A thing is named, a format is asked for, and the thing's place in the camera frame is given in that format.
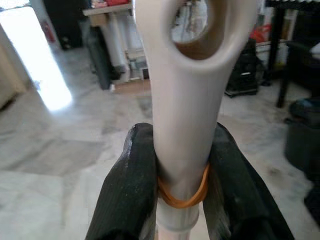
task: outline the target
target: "black table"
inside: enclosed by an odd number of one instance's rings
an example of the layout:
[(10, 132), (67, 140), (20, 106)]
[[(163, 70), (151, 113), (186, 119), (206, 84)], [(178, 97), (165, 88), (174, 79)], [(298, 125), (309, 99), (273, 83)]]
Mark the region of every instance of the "black table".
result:
[(287, 9), (293, 9), (298, 11), (313, 11), (315, 8), (319, 8), (320, 2), (299, 2), (299, 1), (284, 1), (284, 0), (266, 0), (266, 7), (275, 8), (274, 18), (272, 21), (271, 29), (271, 48), (270, 55), (268, 59), (268, 66), (265, 75), (265, 81), (263, 82), (264, 86), (269, 86), (271, 84), (272, 75), (275, 72), (274, 66), (276, 62), (279, 40), (282, 34), (284, 19)]

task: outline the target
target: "trash bin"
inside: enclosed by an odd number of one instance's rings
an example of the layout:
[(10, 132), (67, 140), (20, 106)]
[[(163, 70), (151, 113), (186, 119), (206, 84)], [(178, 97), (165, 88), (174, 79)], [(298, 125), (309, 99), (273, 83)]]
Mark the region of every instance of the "trash bin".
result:
[(314, 180), (320, 174), (320, 98), (298, 100), (289, 111), (285, 157)]

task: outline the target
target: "rubber band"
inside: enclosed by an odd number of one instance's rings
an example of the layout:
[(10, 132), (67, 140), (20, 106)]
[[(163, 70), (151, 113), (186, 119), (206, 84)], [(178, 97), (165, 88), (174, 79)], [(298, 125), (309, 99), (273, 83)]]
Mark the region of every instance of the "rubber band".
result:
[(167, 186), (162, 182), (161, 178), (158, 177), (158, 187), (159, 187), (160, 195), (162, 196), (166, 204), (176, 209), (186, 209), (201, 203), (206, 198), (206, 195), (208, 193), (209, 169), (210, 169), (210, 164), (208, 163), (204, 169), (202, 181), (199, 189), (189, 200), (182, 201), (174, 198), (170, 194), (170, 191), (168, 190)]

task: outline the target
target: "floor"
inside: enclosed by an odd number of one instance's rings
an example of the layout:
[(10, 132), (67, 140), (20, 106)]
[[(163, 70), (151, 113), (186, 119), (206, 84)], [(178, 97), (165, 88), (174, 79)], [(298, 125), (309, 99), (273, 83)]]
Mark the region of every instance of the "floor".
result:
[[(32, 88), (0, 112), (3, 240), (84, 239), (128, 130), (152, 123), (149, 91), (100, 90), (84, 49), (56, 52), (55, 59), (71, 93), (68, 105), (52, 109)], [(275, 83), (257, 96), (223, 97), (219, 122), (264, 179), (295, 238), (318, 240), (319, 229), (303, 204), (312, 185), (283, 155), (287, 112), (274, 107), (278, 89)], [(58, 88), (49, 94), (60, 98)], [(292, 85), (288, 99), (307, 95)], [(208, 239), (202, 211), (191, 239)]]

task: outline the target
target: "white pipe fitting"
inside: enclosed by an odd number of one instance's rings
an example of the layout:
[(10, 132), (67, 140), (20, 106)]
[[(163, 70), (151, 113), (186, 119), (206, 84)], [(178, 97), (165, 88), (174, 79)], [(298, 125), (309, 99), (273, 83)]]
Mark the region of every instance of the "white pipe fitting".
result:
[[(256, 22), (257, 4), (207, 0), (204, 32), (191, 42), (174, 43), (170, 32), (182, 2), (135, 0), (134, 16), (151, 79), (154, 148), (161, 177), (175, 198), (188, 200), (199, 188), (222, 96)], [(159, 199), (160, 239), (188, 239), (198, 215), (198, 205), (176, 209)]]

